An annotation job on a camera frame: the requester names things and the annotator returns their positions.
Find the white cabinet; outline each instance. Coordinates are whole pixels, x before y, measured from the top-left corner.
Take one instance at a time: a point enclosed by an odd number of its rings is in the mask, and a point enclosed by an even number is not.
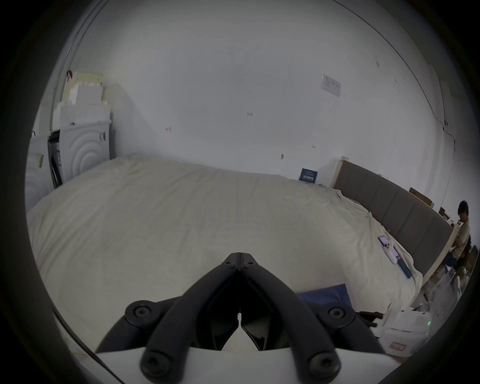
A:
[[[53,191],[48,137],[49,134],[43,134],[32,137],[30,140],[25,169],[26,211],[30,210],[42,197]]]
[[[60,129],[59,148],[63,182],[110,159],[110,120]]]

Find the blue cloth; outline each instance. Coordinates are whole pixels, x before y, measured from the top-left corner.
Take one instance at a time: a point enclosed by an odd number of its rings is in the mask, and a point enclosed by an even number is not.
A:
[[[442,264],[453,268],[456,267],[456,258],[453,256],[453,252],[449,252],[447,256],[445,256]]]
[[[297,296],[305,301],[314,302],[317,304],[328,304],[331,302],[340,302],[352,306],[350,296],[347,292],[345,284],[336,285],[333,287],[316,289],[314,291],[297,293]]]

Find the white device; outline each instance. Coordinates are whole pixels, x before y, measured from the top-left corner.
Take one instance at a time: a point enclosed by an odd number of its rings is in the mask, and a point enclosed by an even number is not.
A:
[[[431,322],[431,313],[402,310],[401,302],[396,300],[383,319],[375,319],[377,326],[370,329],[386,353],[410,357],[426,341]]]
[[[393,247],[393,243],[391,240],[389,240],[387,244],[384,245],[384,252],[387,255],[388,259],[392,262],[392,264],[398,263],[398,253],[396,253],[396,250]]]

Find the electrical cable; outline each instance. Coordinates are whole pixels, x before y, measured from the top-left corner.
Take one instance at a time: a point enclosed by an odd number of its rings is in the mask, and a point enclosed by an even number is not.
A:
[[[417,77],[415,76],[415,73],[413,73],[413,71],[412,71],[412,69],[410,68],[410,66],[407,64],[407,62],[406,62],[405,59],[402,57],[402,55],[400,55],[400,52],[398,52],[398,51],[395,49],[395,47],[392,45],[392,43],[390,43],[390,42],[386,39],[386,37],[383,36],[383,35],[380,33],[380,31],[379,31],[377,28],[375,28],[372,24],[370,24],[368,21],[366,21],[366,20],[365,20],[363,17],[361,17],[358,13],[352,11],[350,8],[348,8],[347,6],[341,4],[341,3],[338,2],[337,0],[332,0],[332,1],[335,2],[335,3],[337,3],[338,5],[340,5],[341,7],[345,8],[347,11],[353,13],[355,16],[357,16],[357,17],[358,17],[359,19],[361,19],[362,21],[364,21],[370,28],[372,28],[376,33],[378,33],[378,34],[382,37],[382,39],[387,42],[387,44],[388,44],[389,46],[392,47],[392,49],[393,49],[393,50],[396,52],[396,54],[402,59],[402,61],[405,63],[405,65],[407,66],[407,68],[410,70],[410,72],[412,73],[413,77],[414,77],[415,80],[417,81],[417,83],[418,83],[421,91],[423,92],[423,95],[425,96],[425,99],[427,100],[427,103],[428,103],[428,105],[429,105],[429,107],[430,107],[430,110],[432,111],[433,117],[435,117],[435,119],[442,125],[442,130],[443,130],[447,135],[452,136],[452,138],[453,138],[452,163],[450,164],[450,173],[448,174],[448,182],[447,182],[447,186],[446,186],[446,188],[445,188],[444,198],[442,199],[442,204],[443,204],[443,203],[444,203],[445,196],[446,196],[446,194],[447,194],[448,185],[449,185],[449,183],[450,183],[450,176],[452,175],[453,159],[454,159],[455,151],[456,151],[456,148],[455,148],[455,143],[456,143],[456,141],[455,141],[455,137],[454,137],[451,133],[449,133],[449,132],[447,132],[447,131],[445,130],[444,123],[445,123],[445,125],[447,125],[447,121],[446,121],[446,119],[445,119],[445,101],[444,101],[444,93],[443,93],[443,91],[442,91],[442,85],[440,84],[440,79],[438,79],[438,84],[440,85],[440,93],[442,94],[442,104],[443,104],[443,107],[444,107],[444,121],[443,121],[443,122],[440,121],[440,119],[438,119],[438,117],[435,115],[435,111],[433,110],[432,105],[430,104],[430,101],[428,100],[428,97],[427,97],[425,91],[423,90],[423,87],[422,87],[421,84],[420,84],[420,81],[419,81],[419,80],[417,79]]]

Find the black hair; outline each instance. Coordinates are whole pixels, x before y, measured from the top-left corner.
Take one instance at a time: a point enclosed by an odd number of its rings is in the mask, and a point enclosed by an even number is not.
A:
[[[468,204],[465,200],[458,205],[458,215],[460,216],[461,213],[466,213],[468,216]]]

